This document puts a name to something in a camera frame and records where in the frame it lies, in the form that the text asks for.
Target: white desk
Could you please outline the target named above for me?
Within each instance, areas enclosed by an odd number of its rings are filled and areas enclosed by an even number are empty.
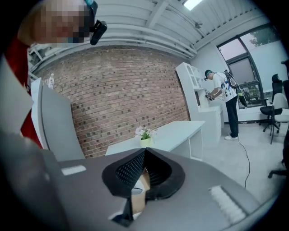
[[[158,128],[153,138],[151,148],[172,152],[191,159],[202,160],[203,138],[202,126],[204,121],[174,121]],[[140,148],[140,137],[134,137],[111,145],[106,155]]]

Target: white shirt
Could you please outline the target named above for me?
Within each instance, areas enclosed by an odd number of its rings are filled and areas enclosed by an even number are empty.
[[[214,88],[218,88],[223,93],[223,99],[225,102],[233,99],[237,96],[236,91],[230,87],[227,82],[227,77],[224,73],[215,73],[213,75]]]

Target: floor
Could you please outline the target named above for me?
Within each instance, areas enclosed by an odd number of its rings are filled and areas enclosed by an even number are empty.
[[[270,129],[263,132],[264,125],[239,125],[240,143],[244,145],[250,159],[251,173],[246,182],[246,189],[260,202],[264,203],[274,194],[279,193],[285,182],[284,176],[268,174],[271,170],[283,170],[283,141],[288,124],[282,124],[280,133],[275,132],[270,145]],[[211,164],[221,172],[244,187],[248,175],[248,159],[244,148],[236,141],[226,141],[224,137],[230,131],[228,125],[222,131],[222,137],[216,148],[204,148],[203,161]]]

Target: dark pants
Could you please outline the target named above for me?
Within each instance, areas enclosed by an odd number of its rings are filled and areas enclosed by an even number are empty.
[[[237,115],[237,100],[238,100],[238,97],[236,96],[233,99],[226,102],[229,124],[230,124],[230,129],[232,132],[231,136],[233,138],[238,137],[238,134],[239,134],[239,121],[238,121],[238,115]]]

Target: window frame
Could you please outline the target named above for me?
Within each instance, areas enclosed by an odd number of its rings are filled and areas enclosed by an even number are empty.
[[[223,42],[223,43],[221,43],[221,44],[219,44],[219,45],[217,46],[217,48],[218,48],[218,50],[219,50],[219,48],[220,48],[221,46],[223,46],[223,45],[225,45],[225,44],[227,44],[227,43],[229,43],[229,42],[231,42],[231,41],[233,41],[233,40],[235,40],[235,39],[238,39],[238,40],[239,40],[239,42],[241,43],[241,45],[244,47],[244,49],[245,49],[245,51],[246,51],[245,54],[241,54],[241,55],[238,55],[238,56],[236,56],[236,57],[234,57],[234,58],[231,58],[231,59],[229,59],[229,60],[225,60],[223,54],[222,54],[220,51],[219,51],[219,52],[220,52],[220,54],[222,55],[224,61],[226,62],[227,66],[228,66],[228,68],[229,68],[229,70],[230,70],[231,72],[232,72],[232,70],[230,69],[230,64],[233,64],[233,63],[235,63],[235,62],[241,61],[241,60],[243,60],[243,59],[245,59],[245,58],[248,58],[248,59],[249,59],[249,61],[250,61],[251,64],[252,64],[252,71],[255,72],[254,74],[256,75],[256,78],[257,78],[257,79],[256,79],[255,81],[251,81],[251,82],[249,82],[249,83],[240,84],[240,88],[242,88],[242,87],[244,87],[244,86],[247,86],[247,85],[256,85],[256,83],[257,83],[257,84],[259,85],[259,91],[260,91],[260,97],[261,97],[261,99],[264,99],[264,91],[263,91],[262,81],[261,81],[261,78],[260,78],[258,69],[257,69],[257,67],[256,67],[256,64],[255,64],[255,62],[254,62],[254,59],[253,59],[253,57],[251,56],[250,51],[248,50],[248,48],[246,47],[246,45],[245,45],[244,42],[242,41],[241,37],[244,36],[244,35],[246,35],[246,34],[248,34],[248,33],[251,33],[251,32],[254,32],[254,31],[257,31],[257,30],[260,30],[260,29],[264,29],[264,28],[273,28],[273,29],[275,30],[275,32],[278,34],[278,36],[280,36],[279,33],[278,33],[278,31],[276,30],[276,28],[273,26],[273,24],[272,24],[272,23],[267,23],[267,24],[261,25],[261,26],[259,26],[259,27],[255,27],[255,28],[252,28],[252,29],[250,29],[250,30],[247,30],[247,31],[245,31],[245,32],[243,32],[243,33],[241,33],[241,34],[238,34],[238,35],[230,38],[229,40],[227,40],[227,41],[225,41],[225,42]],[[263,103],[262,103],[260,106],[265,106],[265,105],[266,105],[265,100],[263,100]]]

